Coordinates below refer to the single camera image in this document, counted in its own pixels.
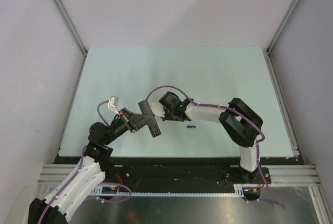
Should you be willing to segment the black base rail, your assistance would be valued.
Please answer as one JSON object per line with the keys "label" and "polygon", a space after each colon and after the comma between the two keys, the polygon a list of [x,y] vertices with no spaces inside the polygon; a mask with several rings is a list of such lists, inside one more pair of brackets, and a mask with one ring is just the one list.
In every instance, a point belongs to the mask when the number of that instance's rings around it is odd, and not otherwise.
{"label": "black base rail", "polygon": [[258,169],[258,178],[240,176],[239,158],[113,157],[112,174],[105,182],[120,182],[133,193],[231,193],[234,185],[260,188],[271,184],[269,169]]}

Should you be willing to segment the left aluminium frame post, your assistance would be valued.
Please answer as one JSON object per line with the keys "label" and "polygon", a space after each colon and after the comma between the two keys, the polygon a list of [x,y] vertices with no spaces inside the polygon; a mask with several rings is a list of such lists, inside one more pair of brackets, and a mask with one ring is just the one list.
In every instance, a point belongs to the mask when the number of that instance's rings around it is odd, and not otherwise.
{"label": "left aluminium frame post", "polygon": [[72,36],[74,42],[76,43],[77,47],[79,48],[80,52],[84,57],[87,55],[87,49],[70,17],[68,11],[65,8],[62,0],[52,0],[54,3],[57,11],[59,12],[60,17],[62,18],[66,28],[68,29],[70,35]]}

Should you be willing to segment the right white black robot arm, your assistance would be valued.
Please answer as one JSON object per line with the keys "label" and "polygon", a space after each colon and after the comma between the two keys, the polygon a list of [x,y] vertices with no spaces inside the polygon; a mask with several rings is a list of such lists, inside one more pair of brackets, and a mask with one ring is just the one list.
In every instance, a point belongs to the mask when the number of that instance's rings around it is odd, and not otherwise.
{"label": "right white black robot arm", "polygon": [[181,100],[168,91],[157,103],[151,103],[150,108],[163,121],[202,120],[221,124],[230,139],[239,146],[241,179],[252,183],[258,178],[260,153],[255,145],[263,120],[241,99],[233,98],[228,106],[224,106],[199,103],[191,98]]}

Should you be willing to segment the right aluminium frame post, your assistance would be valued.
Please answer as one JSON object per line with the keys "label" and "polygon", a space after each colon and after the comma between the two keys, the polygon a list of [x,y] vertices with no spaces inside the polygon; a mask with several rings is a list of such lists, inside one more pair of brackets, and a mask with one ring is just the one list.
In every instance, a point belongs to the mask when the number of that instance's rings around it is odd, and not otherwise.
{"label": "right aluminium frame post", "polygon": [[266,52],[268,54],[270,54],[277,42],[279,41],[279,39],[282,37],[284,31],[286,30],[287,26],[289,25],[289,23],[292,21],[295,13],[297,12],[298,8],[300,7],[301,3],[303,0],[292,0],[290,5],[287,8],[286,13],[284,14],[282,21],[280,22],[277,30],[275,31],[271,41],[269,42],[269,45],[266,48]]}

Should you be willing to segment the black remote control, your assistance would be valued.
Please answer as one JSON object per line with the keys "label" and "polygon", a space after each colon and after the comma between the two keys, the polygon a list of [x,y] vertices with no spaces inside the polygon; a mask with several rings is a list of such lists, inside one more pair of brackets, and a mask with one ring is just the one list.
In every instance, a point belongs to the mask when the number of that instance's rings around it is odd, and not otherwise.
{"label": "black remote control", "polygon": [[158,126],[158,123],[155,119],[155,115],[153,114],[150,104],[148,103],[148,100],[145,99],[143,101],[140,101],[138,103],[138,106],[142,112],[142,114],[148,119],[147,126],[149,128],[149,131],[153,138],[156,138],[161,135],[160,128]]}

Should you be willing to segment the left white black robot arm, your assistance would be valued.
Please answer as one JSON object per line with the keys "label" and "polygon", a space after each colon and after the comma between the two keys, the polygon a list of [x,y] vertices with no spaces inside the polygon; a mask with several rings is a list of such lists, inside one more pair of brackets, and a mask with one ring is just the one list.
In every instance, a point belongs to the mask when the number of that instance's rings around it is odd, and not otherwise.
{"label": "left white black robot arm", "polygon": [[68,223],[96,186],[114,178],[110,158],[113,149],[108,144],[125,132],[135,133],[144,126],[148,126],[153,137],[161,134],[149,103],[144,100],[139,107],[140,113],[123,108],[110,125],[97,122],[90,127],[89,143],[83,148],[78,164],[52,193],[31,202],[28,223]]}

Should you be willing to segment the aluminium frame post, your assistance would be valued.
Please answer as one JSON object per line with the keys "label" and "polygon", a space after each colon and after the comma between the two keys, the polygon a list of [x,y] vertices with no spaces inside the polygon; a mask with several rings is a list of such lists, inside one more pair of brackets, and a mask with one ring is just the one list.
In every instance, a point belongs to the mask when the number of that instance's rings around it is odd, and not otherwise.
{"label": "aluminium frame post", "polygon": [[269,42],[269,45],[266,48],[266,52],[268,54],[270,54],[277,42],[279,41],[279,39],[282,37],[284,31],[286,30],[287,26],[289,25],[289,23],[292,21],[295,13],[297,12],[298,8],[300,7],[301,3],[303,0],[292,0],[290,5],[287,8],[286,13],[284,14],[282,21],[280,22],[277,30],[275,31],[271,41]]}
{"label": "aluminium frame post", "polygon": [[62,0],[52,0],[54,3],[57,11],[59,12],[60,17],[62,18],[66,28],[68,29],[70,35],[72,36],[74,42],[76,43],[77,47],[79,48],[80,52],[84,57],[87,55],[87,49],[70,17],[68,11],[65,8]]}

